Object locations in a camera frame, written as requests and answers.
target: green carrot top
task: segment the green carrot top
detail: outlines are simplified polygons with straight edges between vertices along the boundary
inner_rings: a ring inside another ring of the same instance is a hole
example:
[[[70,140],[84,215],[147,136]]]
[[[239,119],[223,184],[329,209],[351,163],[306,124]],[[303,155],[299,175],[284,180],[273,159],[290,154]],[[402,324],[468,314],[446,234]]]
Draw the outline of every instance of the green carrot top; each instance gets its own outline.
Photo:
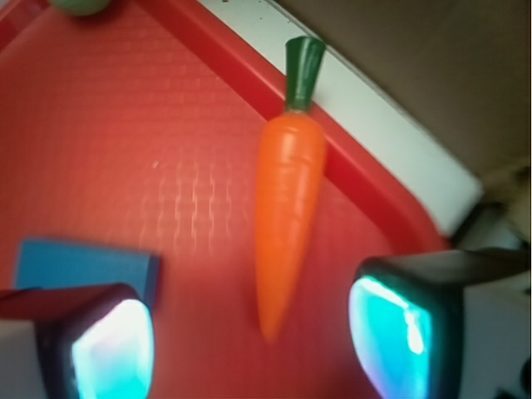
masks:
[[[286,43],[286,111],[307,112],[322,64],[325,43],[301,36]]]

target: toy carrot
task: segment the toy carrot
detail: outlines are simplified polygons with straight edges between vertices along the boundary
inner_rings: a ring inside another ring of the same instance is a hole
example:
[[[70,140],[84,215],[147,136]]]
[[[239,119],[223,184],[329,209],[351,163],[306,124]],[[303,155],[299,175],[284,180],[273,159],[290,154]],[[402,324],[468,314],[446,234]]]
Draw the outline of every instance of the toy carrot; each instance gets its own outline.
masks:
[[[307,113],[325,45],[297,37],[286,49],[286,109],[264,127],[257,174],[257,295],[268,342],[283,326],[301,273],[327,150],[322,127]]]

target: blue block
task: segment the blue block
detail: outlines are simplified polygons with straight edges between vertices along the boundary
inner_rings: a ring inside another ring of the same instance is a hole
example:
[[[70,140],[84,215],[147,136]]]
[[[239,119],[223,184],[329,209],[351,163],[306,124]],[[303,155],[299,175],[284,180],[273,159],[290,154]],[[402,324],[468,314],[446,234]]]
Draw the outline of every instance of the blue block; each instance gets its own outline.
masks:
[[[69,288],[126,283],[152,308],[159,263],[158,256],[147,253],[26,239],[20,250],[16,287]]]

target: red tray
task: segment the red tray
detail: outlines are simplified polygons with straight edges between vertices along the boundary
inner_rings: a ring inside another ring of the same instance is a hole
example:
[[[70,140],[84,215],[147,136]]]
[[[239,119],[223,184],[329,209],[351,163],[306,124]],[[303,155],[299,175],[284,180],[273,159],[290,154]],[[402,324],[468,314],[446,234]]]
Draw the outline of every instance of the red tray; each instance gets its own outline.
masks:
[[[327,179],[279,342],[259,331],[254,167],[283,77],[194,0],[0,12],[0,285],[41,235],[162,255],[153,397],[374,397],[347,321],[357,265],[441,250],[416,200],[327,114]]]

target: white surface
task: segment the white surface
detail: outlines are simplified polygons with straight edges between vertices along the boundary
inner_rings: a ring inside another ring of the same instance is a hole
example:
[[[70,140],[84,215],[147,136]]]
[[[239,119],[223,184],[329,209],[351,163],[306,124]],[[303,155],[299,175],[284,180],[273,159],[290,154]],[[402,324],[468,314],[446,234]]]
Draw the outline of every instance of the white surface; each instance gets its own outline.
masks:
[[[284,73],[284,43],[310,31],[266,0],[199,0]],[[480,198],[480,182],[396,103],[328,49],[314,100],[452,234]]]
[[[33,323],[0,319],[0,398],[46,398]]]
[[[530,272],[468,287],[464,294],[464,362],[460,398],[495,397],[520,387],[530,359]]]

